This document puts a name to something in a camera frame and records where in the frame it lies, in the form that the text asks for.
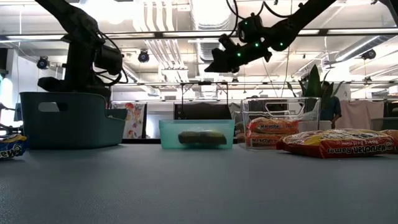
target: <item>bin handle cutout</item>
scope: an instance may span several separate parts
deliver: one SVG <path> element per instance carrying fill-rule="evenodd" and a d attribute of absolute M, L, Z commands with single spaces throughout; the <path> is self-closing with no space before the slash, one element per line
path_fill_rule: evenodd
<path fill-rule="evenodd" d="M 290 114 L 290 110 L 271 111 L 268 108 L 268 105 L 289 105 L 292 103 L 294 103 L 295 105 L 297 104 L 297 105 L 301 106 L 300 111 L 298 111 L 297 114 Z M 275 117 L 275 118 L 296 117 L 296 116 L 300 116 L 303 113 L 303 110 L 305 108 L 305 103 L 304 102 L 270 102 L 270 103 L 266 103 L 264 105 L 264 107 L 267 110 L 267 112 L 269 113 L 269 116 L 271 116 L 271 117 Z M 287 113 L 287 114 L 277 115 L 277 114 L 273 114 L 273 113 Z"/>
<path fill-rule="evenodd" d="M 68 111 L 69 106 L 66 103 L 41 102 L 38 109 L 44 113 L 65 112 Z"/>

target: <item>gray table surface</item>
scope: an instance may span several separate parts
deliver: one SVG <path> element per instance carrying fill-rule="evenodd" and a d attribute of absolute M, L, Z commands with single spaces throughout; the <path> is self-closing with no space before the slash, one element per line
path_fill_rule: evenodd
<path fill-rule="evenodd" d="M 398 156 L 124 145 L 0 161 L 0 223 L 398 223 Z"/>

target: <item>robotic arm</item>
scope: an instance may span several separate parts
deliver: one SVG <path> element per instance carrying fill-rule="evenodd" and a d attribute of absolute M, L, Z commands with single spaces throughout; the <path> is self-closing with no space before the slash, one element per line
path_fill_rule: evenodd
<path fill-rule="evenodd" d="M 223 34 L 219 42 L 225 50 L 213 49 L 214 61 L 205 72 L 233 72 L 239 71 L 241 65 L 264 57 L 268 62 L 272 53 L 283 51 L 295 40 L 299 32 L 313 21 L 319 14 L 332 5 L 336 0 L 308 0 L 300 4 L 300 9 L 286 19 L 283 19 L 272 27 L 263 27 L 259 15 L 251 14 L 251 17 L 243 19 L 238 24 L 238 36 L 244 46 L 235 44 L 231 38 Z"/>
<path fill-rule="evenodd" d="M 103 45 L 105 40 L 99 34 L 97 21 L 82 9 L 72 6 L 65 0 L 36 0 L 51 13 L 63 29 L 76 41 Z"/>
<path fill-rule="evenodd" d="M 104 34 L 98 23 L 82 9 L 72 6 L 65 0 L 35 0 L 48 10 L 68 33 L 62 40 L 69 43 L 65 80 L 52 77 L 41 78 L 38 86 L 47 91 L 96 93 L 109 97 L 106 86 L 120 81 L 123 55 L 119 49 L 105 46 Z M 119 75 L 112 83 L 105 84 L 93 71 L 96 67 Z"/>

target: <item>pink cloth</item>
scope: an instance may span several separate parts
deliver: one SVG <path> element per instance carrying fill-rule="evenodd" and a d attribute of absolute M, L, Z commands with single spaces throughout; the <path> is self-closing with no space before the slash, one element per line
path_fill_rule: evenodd
<path fill-rule="evenodd" d="M 342 117 L 336 121 L 336 129 L 371 129 L 371 120 L 383 118 L 384 103 L 366 100 L 341 101 Z"/>

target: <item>red snack bag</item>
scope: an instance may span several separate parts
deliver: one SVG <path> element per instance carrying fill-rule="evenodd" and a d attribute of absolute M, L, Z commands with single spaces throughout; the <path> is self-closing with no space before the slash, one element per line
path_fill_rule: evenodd
<path fill-rule="evenodd" d="M 384 134 L 388 134 L 389 136 L 393 137 L 396 141 L 398 141 L 398 130 L 384 130 L 381 132 Z"/>
<path fill-rule="evenodd" d="M 248 129 L 257 133 L 298 133 L 299 121 L 286 119 L 256 118 L 248 124 Z"/>
<path fill-rule="evenodd" d="M 337 129 L 283 137 L 277 149 L 318 158 L 373 156 L 396 151 L 398 140 L 379 131 Z"/>
<path fill-rule="evenodd" d="M 279 140 L 288 135 L 289 134 L 255 133 L 248 131 L 248 135 L 246 137 L 246 146 L 275 149 L 275 146 Z"/>

